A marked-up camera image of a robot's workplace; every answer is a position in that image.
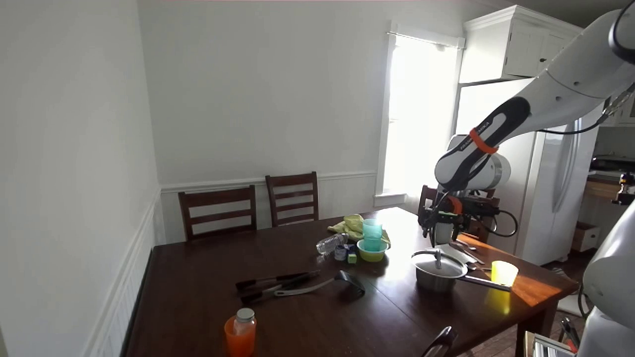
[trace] pot lid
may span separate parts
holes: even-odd
[[[416,252],[412,255],[412,264],[428,274],[443,278],[459,278],[467,273],[465,264],[440,250]]]

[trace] wooden chair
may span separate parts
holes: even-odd
[[[486,196],[484,199],[489,200],[494,207],[498,207],[498,205],[500,204],[500,199],[494,197],[495,191],[496,191],[495,189],[485,190]],[[434,200],[436,199],[436,196],[437,196],[436,189],[431,189],[430,187],[427,187],[426,185],[424,185],[421,188],[421,197],[419,199],[419,210],[418,210],[419,215],[421,215],[422,210],[425,208],[425,200],[429,199],[432,202],[434,202]],[[491,217],[483,218],[483,223],[490,228],[493,221],[494,219]],[[490,236],[490,233],[485,229],[485,226],[481,224],[480,222],[478,222],[477,220],[472,220],[472,222],[470,222],[470,229],[465,233],[475,236],[476,238],[478,238],[478,240],[482,241],[483,243],[487,243],[487,239]]]
[[[318,220],[318,175],[315,171],[311,173],[304,173],[301,175],[290,176],[265,176],[267,182],[267,191],[269,192],[269,206],[271,208],[271,225],[273,227],[280,226],[281,224],[287,224],[291,222],[298,222],[300,220]],[[283,186],[295,186],[312,184],[313,188],[305,191],[285,192],[276,194],[274,192],[275,187]],[[293,203],[290,205],[278,206],[277,200],[284,198],[293,198],[301,196],[313,196],[313,200],[309,202]],[[313,207],[313,213],[296,215],[291,217],[278,218],[278,213],[288,210],[296,210],[298,208]]]
[[[214,213],[211,215],[202,215],[197,217],[192,217],[190,213],[190,208],[193,207],[220,205],[222,203],[240,201],[249,201],[249,209]],[[181,214],[183,217],[183,225],[185,227],[185,237],[188,241],[211,236],[219,236],[221,234],[256,230],[256,187],[254,185],[250,185],[249,187],[242,189],[231,189],[225,191],[202,193],[179,192],[178,202],[181,205]],[[194,224],[247,216],[251,217],[251,223],[247,225],[216,229],[197,234],[194,234],[194,231],[192,230],[192,226]]]

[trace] pot lid handle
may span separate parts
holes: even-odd
[[[440,249],[434,250],[434,265],[436,266],[437,269],[441,269],[441,250]]]

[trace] curtain rod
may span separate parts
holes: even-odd
[[[436,45],[438,45],[438,46],[444,46],[444,47],[456,48],[456,49],[458,49],[458,50],[464,50],[464,49],[465,49],[465,47],[452,46],[452,45],[450,45],[450,44],[438,43],[438,42],[434,42],[434,41],[429,41],[429,40],[426,40],[426,39],[422,39],[422,38],[419,38],[419,37],[414,37],[414,36],[408,36],[408,35],[400,34],[400,33],[398,33],[398,32],[393,32],[393,31],[388,31],[388,32],[386,32],[386,34],[388,34],[388,35],[392,35],[392,36],[397,36],[397,37],[405,37],[405,38],[409,38],[409,39],[414,39],[414,40],[421,41],[421,42],[425,42],[425,43],[436,44]]]

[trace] table leg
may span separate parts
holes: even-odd
[[[527,320],[518,323],[518,331],[516,332],[516,357],[525,357],[525,331],[537,333],[545,337],[550,336],[551,326],[554,323],[557,308],[558,303],[555,303]]]

